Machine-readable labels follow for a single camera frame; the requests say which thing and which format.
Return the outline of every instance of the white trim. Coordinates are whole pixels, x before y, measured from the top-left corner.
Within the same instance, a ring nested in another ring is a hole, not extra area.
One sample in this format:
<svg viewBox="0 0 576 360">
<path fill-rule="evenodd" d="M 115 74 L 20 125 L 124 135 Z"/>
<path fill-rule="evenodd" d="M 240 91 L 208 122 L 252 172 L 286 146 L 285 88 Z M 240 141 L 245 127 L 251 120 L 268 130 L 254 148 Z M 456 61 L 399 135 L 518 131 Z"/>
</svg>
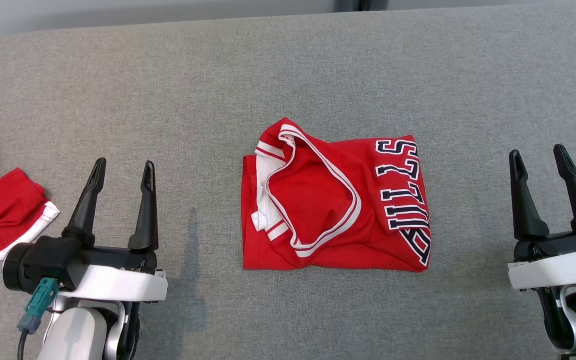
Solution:
<svg viewBox="0 0 576 360">
<path fill-rule="evenodd" d="M 270 241 L 277 239 L 286 231 L 288 231 L 288 225 L 286 225 L 286 223 L 282 223 L 278 227 L 275 227 L 274 230 L 268 232 L 268 239 L 270 239 Z"/>
<path fill-rule="evenodd" d="M 256 157 L 256 205 L 257 212 L 252 214 L 253 223 L 256 221 L 255 229 L 271 230 L 279 222 L 283 221 L 281 214 L 274 206 L 270 198 L 266 196 L 263 184 L 266 182 L 270 174 L 276 169 L 284 166 L 285 161 L 279 160 L 276 157 L 258 155 Z"/>
<path fill-rule="evenodd" d="M 294 156 L 296 153 L 294 137 L 301 139 L 308 145 L 310 150 L 312 150 L 313 153 L 315 153 L 315 155 L 317 155 L 317 157 L 321 159 L 322 163 L 324 164 L 324 166 L 326 166 L 330 174 L 332 174 L 334 178 L 336 178 L 340 183 L 342 183 L 343 186 L 345 186 L 346 189 L 348 189 L 348 191 L 352 196 L 352 202 L 350 203 L 350 206 L 348 207 L 347 211 L 340 219 L 340 221 L 338 221 L 338 223 L 335 224 L 332 228 L 326 230 L 321 235 L 319 235 L 317 240 L 311 244 L 301 244 L 301 241 L 297 239 L 297 233 L 295 232 L 294 226 L 290 222 L 290 219 L 288 217 L 285 208 L 281 205 L 279 200 L 275 198 L 272 195 L 272 193 L 270 193 L 269 188 L 270 178 L 272 178 L 274 174 L 284 170 L 294 160 Z M 361 212 L 361 198 L 359 197 L 358 192 L 356 191 L 356 189 L 354 189 L 354 186 L 352 186 L 352 183 L 345 176 L 345 174 L 343 174 L 342 171 L 340 171 L 336 166 L 334 166 L 334 164 L 332 164 L 326 157 L 324 157 L 324 155 L 322 155 L 322 153 L 319 150 L 317 150 L 317 148 L 308 140 L 306 135 L 300 130 L 298 130 L 296 127 L 292 125 L 282 125 L 281 131 L 279 132 L 279 140 L 285 142 L 286 145 L 290 146 L 293 149 L 292 155 L 290 156 L 290 159 L 288 160 L 288 162 L 286 162 L 284 166 L 271 173 L 268 176 L 267 180 L 263 182 L 263 190 L 265 191 L 266 194 L 268 194 L 269 198 L 274 203 L 276 209 L 279 210 L 281 217 L 284 219 L 286 225 L 292 231 L 290 246 L 292 246 L 292 248 L 295 249 L 297 256 L 305 258 L 312 255 L 312 253 L 323 244 L 327 243 L 331 239 L 337 237 L 338 235 L 344 233 L 345 231 L 347 231 L 349 228 L 352 227 L 356 219 L 359 217 L 359 213 Z"/>
<path fill-rule="evenodd" d="M 54 203 L 48 201 L 45 203 L 45 207 L 43 209 L 43 214 L 39 219 L 37 219 L 36 223 L 32 224 L 32 226 L 25 232 L 25 234 L 21 235 L 19 239 L 14 240 L 12 244 L 10 244 L 7 248 L 0 251 L 0 261 L 6 258 L 7 253 L 16 245 L 20 243 L 30 243 L 33 242 L 36 237 L 41 234 L 48 224 L 52 223 L 52 221 L 57 217 L 59 214 L 59 210 L 54 205 Z"/>
<path fill-rule="evenodd" d="M 269 145 L 263 141 L 259 141 L 259 143 L 257 144 L 257 147 L 267 153 L 271 153 L 272 155 L 277 155 L 277 157 L 280 157 L 281 159 L 285 159 L 285 155 L 283 155 L 283 151 L 281 151 L 280 148 L 278 147 L 274 147 L 272 145 Z"/>
</svg>

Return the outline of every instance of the wall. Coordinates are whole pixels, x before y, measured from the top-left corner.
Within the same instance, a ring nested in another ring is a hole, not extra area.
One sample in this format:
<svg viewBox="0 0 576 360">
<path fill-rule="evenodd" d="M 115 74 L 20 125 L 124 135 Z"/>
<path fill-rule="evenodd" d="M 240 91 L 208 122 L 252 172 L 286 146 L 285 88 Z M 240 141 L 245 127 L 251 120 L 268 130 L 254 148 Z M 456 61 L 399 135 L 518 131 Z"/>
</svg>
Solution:
<svg viewBox="0 0 576 360">
<path fill-rule="evenodd" d="M 0 0 L 0 35 L 333 12 L 334 0 Z"/>
<path fill-rule="evenodd" d="M 563 1 L 564 0 L 390 0 L 388 2 L 388 10 L 489 7 L 547 2 L 561 3 Z"/>
</svg>

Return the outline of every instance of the teal connector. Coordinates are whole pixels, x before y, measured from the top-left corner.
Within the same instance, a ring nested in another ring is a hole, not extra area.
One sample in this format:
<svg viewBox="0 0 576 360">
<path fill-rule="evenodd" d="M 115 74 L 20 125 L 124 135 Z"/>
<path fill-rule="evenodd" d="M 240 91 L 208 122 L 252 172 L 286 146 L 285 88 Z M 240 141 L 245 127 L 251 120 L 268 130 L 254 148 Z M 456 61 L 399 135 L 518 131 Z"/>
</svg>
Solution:
<svg viewBox="0 0 576 360">
<path fill-rule="evenodd" d="M 57 280 L 48 277 L 42 278 L 37 289 L 34 289 L 34 294 L 28 301 L 28 305 L 25 306 L 25 315 L 16 326 L 19 331 L 27 330 L 30 335 L 33 335 L 41 325 L 43 313 L 48 310 L 48 306 L 52 304 L 58 292 Z"/>
<path fill-rule="evenodd" d="M 43 313 L 48 310 L 48 306 L 57 297 L 57 292 L 59 292 L 57 280 L 48 277 L 42 278 L 37 289 L 34 289 L 34 294 L 28 301 L 28 305 L 25 306 L 25 313 L 34 317 L 42 317 Z"/>
</svg>

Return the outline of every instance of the black cable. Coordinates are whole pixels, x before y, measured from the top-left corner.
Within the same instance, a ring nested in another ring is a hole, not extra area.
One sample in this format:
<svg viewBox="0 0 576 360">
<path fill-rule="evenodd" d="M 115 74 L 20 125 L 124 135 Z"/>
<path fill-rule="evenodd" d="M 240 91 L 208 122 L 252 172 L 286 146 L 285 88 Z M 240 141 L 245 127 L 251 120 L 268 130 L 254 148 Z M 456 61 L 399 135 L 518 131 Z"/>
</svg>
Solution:
<svg viewBox="0 0 576 360">
<path fill-rule="evenodd" d="M 16 351 L 16 360 L 23 360 L 23 348 L 25 348 L 25 338 L 28 337 L 28 329 L 25 328 L 21 332 L 21 337 L 19 338 L 19 348 Z"/>
</svg>

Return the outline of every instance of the gray fabric surface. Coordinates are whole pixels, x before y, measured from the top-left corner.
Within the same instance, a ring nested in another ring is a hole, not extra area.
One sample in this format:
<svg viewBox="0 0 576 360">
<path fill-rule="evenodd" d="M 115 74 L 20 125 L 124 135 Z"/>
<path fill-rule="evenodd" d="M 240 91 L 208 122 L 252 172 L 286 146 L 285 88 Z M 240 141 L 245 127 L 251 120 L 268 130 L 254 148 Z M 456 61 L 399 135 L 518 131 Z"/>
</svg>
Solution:
<svg viewBox="0 0 576 360">
<path fill-rule="evenodd" d="M 325 141 L 413 134 L 432 217 L 422 274 L 243 271 L 242 156 L 288 116 Z M 507 155 L 551 231 L 571 218 L 551 155 L 576 162 L 576 5 L 325 14 L 0 39 L 0 175 L 21 167 L 68 221 L 108 159 L 95 233 L 125 246 L 157 166 L 168 299 L 137 359 L 550 359 L 536 294 L 507 279 Z M 0 359 L 28 296 L 0 280 Z M 27 358 L 41 335 L 30 337 Z"/>
</svg>

